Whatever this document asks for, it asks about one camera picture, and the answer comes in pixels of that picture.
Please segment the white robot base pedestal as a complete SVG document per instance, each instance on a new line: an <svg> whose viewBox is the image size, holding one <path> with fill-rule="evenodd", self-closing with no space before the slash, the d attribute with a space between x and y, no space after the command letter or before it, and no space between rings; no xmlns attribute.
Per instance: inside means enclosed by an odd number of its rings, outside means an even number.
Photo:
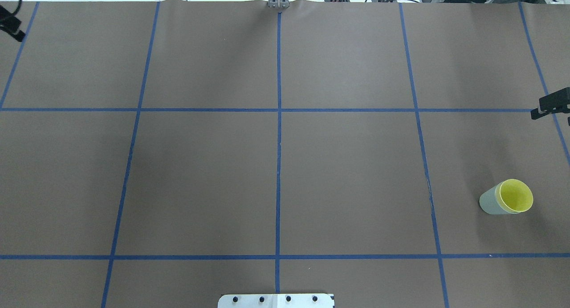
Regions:
<svg viewBox="0 0 570 308"><path fill-rule="evenodd" d="M226 294L218 308L334 308L334 295L326 293Z"/></svg>

